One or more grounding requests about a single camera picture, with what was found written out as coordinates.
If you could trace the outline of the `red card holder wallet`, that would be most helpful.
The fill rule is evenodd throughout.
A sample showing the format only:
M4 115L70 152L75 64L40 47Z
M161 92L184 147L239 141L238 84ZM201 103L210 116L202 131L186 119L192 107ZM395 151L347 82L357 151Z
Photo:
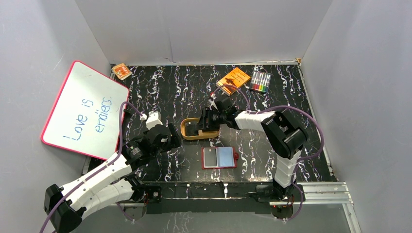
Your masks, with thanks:
M226 168L237 168L237 162L239 159L239 154L236 152L234 147L214 147L217 153L217 166L204 168L203 166L203 150L202 148L202 169L226 169Z

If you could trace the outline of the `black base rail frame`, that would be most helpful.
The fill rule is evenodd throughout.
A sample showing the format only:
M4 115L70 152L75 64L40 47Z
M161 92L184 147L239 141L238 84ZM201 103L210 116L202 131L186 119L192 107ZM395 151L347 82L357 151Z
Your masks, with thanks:
M344 182L300 182L285 197L272 182L146 182L146 191L136 200L122 201L133 217L177 212L252 212L287 220L306 205L353 204Z

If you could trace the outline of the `pink framed whiteboard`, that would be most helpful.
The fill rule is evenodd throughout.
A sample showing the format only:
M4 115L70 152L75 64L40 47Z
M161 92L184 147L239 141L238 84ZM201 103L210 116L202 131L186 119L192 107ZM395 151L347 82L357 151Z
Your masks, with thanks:
M118 146L129 89L74 61L41 134L44 144L106 160Z

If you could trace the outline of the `pack of coloured markers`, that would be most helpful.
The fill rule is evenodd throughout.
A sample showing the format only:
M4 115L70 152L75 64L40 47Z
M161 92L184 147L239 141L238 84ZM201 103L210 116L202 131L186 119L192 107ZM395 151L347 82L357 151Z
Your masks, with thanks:
M261 93L269 93L271 77L270 73L253 71L249 89Z

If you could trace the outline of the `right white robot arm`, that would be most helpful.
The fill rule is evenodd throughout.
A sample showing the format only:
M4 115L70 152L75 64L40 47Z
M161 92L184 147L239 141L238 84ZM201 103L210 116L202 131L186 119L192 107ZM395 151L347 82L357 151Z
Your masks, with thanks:
M217 131L223 124L235 130L265 133L277 155L271 194L280 201L286 201L291 197L296 184L295 169L298 159L309 138L294 116L286 110L263 113L239 110L228 97L220 96L211 101L210 107L202 109L196 130L204 133Z

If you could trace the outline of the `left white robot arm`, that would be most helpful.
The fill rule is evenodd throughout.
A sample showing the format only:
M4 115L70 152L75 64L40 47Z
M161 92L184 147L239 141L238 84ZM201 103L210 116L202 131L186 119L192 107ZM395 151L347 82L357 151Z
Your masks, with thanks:
M143 200L145 185L135 176L136 170L180 146L174 124L155 125L82 177L63 186L49 186L45 191L45 222L50 222L57 233L69 233L87 216L108 205Z

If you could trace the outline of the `stack of black credit cards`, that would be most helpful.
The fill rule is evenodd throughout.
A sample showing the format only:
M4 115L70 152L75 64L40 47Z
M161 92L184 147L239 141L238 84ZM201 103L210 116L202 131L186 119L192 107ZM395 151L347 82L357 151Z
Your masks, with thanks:
M199 129L198 129L198 122L196 121L188 121L185 123L185 134L186 136L198 136Z

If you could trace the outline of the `orange oval tray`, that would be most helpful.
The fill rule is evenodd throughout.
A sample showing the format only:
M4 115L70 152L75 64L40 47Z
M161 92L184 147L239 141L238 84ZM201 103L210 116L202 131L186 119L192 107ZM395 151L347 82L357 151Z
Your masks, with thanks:
M203 132L202 130L197 130L197 123L199 122L200 118L186 118L180 124L180 131L182 137L185 140L193 141L193 140L202 140L202 139L211 139L215 138L219 135L219 130L217 131L208 131Z

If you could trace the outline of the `orange book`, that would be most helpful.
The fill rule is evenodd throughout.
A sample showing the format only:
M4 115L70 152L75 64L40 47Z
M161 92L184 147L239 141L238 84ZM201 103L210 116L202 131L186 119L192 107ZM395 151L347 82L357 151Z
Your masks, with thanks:
M232 94L237 92L237 89L224 85L230 85L235 86L236 88L241 88L250 79L251 77L248 74L246 74L240 68L236 67L228 74L226 74L223 78L221 78L219 81L217 81L216 86L222 86L221 90L228 96L231 96Z

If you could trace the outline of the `small orange card box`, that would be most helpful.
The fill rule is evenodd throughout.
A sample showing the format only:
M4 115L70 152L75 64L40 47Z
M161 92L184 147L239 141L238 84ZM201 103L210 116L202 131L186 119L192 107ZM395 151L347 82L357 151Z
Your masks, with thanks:
M119 80L124 80L132 75L131 70L125 63L113 66L112 71Z

